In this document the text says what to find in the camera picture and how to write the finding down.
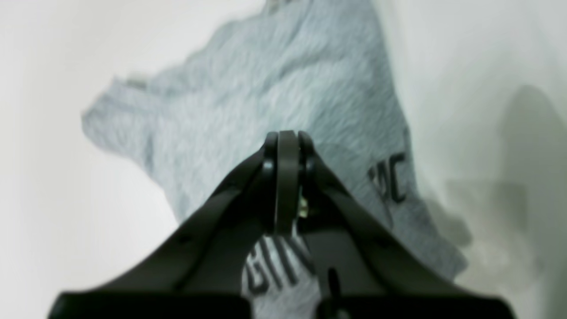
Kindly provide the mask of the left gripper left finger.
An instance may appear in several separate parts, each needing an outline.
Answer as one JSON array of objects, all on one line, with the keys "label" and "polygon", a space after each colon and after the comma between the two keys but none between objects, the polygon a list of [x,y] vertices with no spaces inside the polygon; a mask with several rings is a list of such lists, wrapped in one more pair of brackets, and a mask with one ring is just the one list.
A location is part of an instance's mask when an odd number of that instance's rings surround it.
[{"label": "left gripper left finger", "polygon": [[247,256],[277,221],[278,133],[237,165],[153,253],[97,288],[63,292],[50,319],[250,319]]}]

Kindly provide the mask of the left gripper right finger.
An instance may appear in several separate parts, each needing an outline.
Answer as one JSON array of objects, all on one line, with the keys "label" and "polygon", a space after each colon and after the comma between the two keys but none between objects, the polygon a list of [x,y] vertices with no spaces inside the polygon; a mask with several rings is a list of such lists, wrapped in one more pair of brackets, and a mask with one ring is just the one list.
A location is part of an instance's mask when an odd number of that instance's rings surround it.
[{"label": "left gripper right finger", "polygon": [[305,132],[276,139],[276,232],[300,234],[321,301],[314,319],[512,319],[502,299],[443,279],[360,206]]}]

